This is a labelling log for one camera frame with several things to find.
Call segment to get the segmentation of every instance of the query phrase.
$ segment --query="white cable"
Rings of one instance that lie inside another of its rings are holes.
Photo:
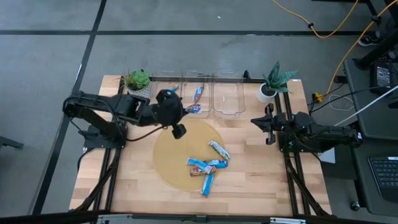
[[[329,102],[330,102],[330,98],[331,98],[332,96],[341,97],[341,96],[339,96],[339,95],[334,95],[334,94],[332,94],[332,95],[329,96]],[[350,98],[348,98],[347,96],[344,96],[343,98],[346,99],[346,100],[349,100],[349,101],[352,102],[352,103],[354,103],[353,100],[350,99]],[[331,103],[329,103],[329,106],[330,106],[330,108],[333,109],[333,110],[340,110],[340,111],[350,111],[351,109],[354,108],[354,105],[353,105],[353,106],[350,107],[349,109],[338,109],[338,108],[334,108],[334,107],[331,105]]]
[[[339,125],[339,124],[341,124],[341,123],[344,123],[345,121],[347,121],[347,120],[351,119],[352,117],[356,116],[356,115],[359,114],[360,112],[364,111],[366,108],[370,107],[373,103],[379,101],[381,98],[387,96],[388,94],[390,94],[392,91],[394,91],[394,90],[396,90],[396,89],[398,89],[398,85],[395,86],[394,88],[392,88],[391,90],[389,90],[387,93],[385,93],[385,94],[379,96],[377,99],[375,99],[375,100],[373,100],[372,102],[370,102],[370,104],[366,105],[364,108],[362,108],[362,109],[360,109],[359,111],[355,112],[355,114],[353,114],[353,115],[349,116],[348,118],[346,118],[346,119],[340,121],[339,123],[335,124],[335,126],[337,126],[337,125]]]

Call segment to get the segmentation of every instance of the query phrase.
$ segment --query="gray carpet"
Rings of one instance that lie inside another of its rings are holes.
[[[304,15],[318,30],[332,30],[351,8],[350,3],[279,2]],[[382,1],[373,1],[378,11]],[[100,1],[0,2],[0,29],[91,29]],[[342,30],[362,30],[370,13],[361,4]],[[307,30],[298,18],[270,1],[124,1],[108,0],[101,30]],[[0,135],[25,143],[22,151],[0,151],[0,217],[25,215],[55,130],[61,104],[75,81],[88,36],[0,35]],[[249,70],[252,77],[267,73],[276,61],[281,71],[295,70],[303,80],[307,101],[314,91],[323,93],[336,66],[355,37],[283,36],[97,36],[81,89],[97,93],[103,75],[118,75],[129,67],[156,72],[159,69]],[[369,49],[356,47],[351,55]],[[347,86],[336,92],[347,93]],[[329,106],[314,113],[320,124],[335,124],[353,113]],[[76,178],[76,162],[83,138],[70,126],[44,213],[65,212]],[[331,208],[342,218],[397,223],[366,209],[353,212],[353,183],[326,178]],[[159,221],[141,221],[141,223]]]

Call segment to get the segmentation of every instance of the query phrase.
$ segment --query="potted plant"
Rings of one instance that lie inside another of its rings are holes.
[[[131,95],[152,97],[152,83],[149,80],[149,72],[140,71],[130,72],[123,76],[124,86]]]
[[[287,92],[288,89],[285,87],[285,83],[287,83],[295,74],[296,71],[285,72],[283,74],[279,74],[279,62],[277,62],[272,68],[268,77],[264,74],[264,83],[260,86],[259,94],[257,99],[261,103],[269,103],[276,96],[277,93]]]

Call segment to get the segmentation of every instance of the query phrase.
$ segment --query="plant pot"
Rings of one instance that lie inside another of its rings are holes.
[[[260,86],[259,94],[257,94],[257,99],[261,103],[270,103],[274,99],[274,97],[276,96],[276,93],[277,92],[275,92],[275,91],[267,91],[266,90],[266,84],[263,83]]]
[[[152,98],[152,82],[140,90],[132,90],[130,88],[127,88],[127,92],[130,95],[141,96],[144,98],[151,99]]]

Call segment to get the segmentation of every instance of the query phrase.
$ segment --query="yellow cable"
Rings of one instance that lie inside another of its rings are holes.
[[[286,9],[285,7],[283,7],[283,6],[281,6],[279,3],[277,3],[275,0],[272,0],[272,1],[273,1],[275,4],[277,4],[279,7],[281,7],[283,10],[285,10],[285,11],[287,11],[287,12],[289,12],[289,13],[291,13],[291,14],[293,14],[293,15],[299,17],[299,18],[301,18],[301,19],[304,20],[308,25],[311,24],[311,23],[310,23],[308,20],[306,20],[306,18],[304,18],[303,16],[298,15],[297,13],[292,12],[292,11]],[[349,13],[347,14],[347,16],[343,19],[343,21],[340,23],[340,25],[339,25],[331,34],[326,35],[326,36],[318,35],[318,33],[316,32],[316,30],[313,28],[313,26],[311,26],[311,30],[312,30],[312,31],[315,33],[315,35],[316,35],[317,37],[319,37],[319,38],[326,39],[326,38],[328,38],[328,37],[331,37],[331,36],[332,36],[333,34],[335,34],[335,32],[337,32],[337,31],[340,29],[340,27],[346,22],[346,20],[349,18],[349,16],[351,15],[351,13],[354,11],[354,9],[355,9],[355,7],[356,7],[356,5],[357,5],[358,2],[359,2],[359,0],[356,0],[354,6],[351,8],[351,10],[350,10]]]
[[[380,17],[388,8],[390,8],[393,4],[395,4],[398,0],[394,0],[392,3],[390,3],[387,7],[385,7],[377,16]],[[338,70],[340,69],[341,65],[343,64],[343,62],[346,60],[348,54],[353,50],[353,48],[355,47],[355,45],[358,43],[359,40],[362,39],[363,35],[365,34],[366,31],[368,31],[368,29],[374,24],[374,22],[372,21],[367,28],[362,32],[361,36],[359,36],[359,38],[356,40],[356,42],[351,46],[351,48],[347,51],[346,55],[344,55],[343,59],[341,60],[341,62],[338,64],[335,74],[333,74],[333,77],[331,78],[330,84],[329,84],[329,88],[328,91],[324,94],[328,94],[330,92],[331,86],[333,84],[333,80],[335,79]]]

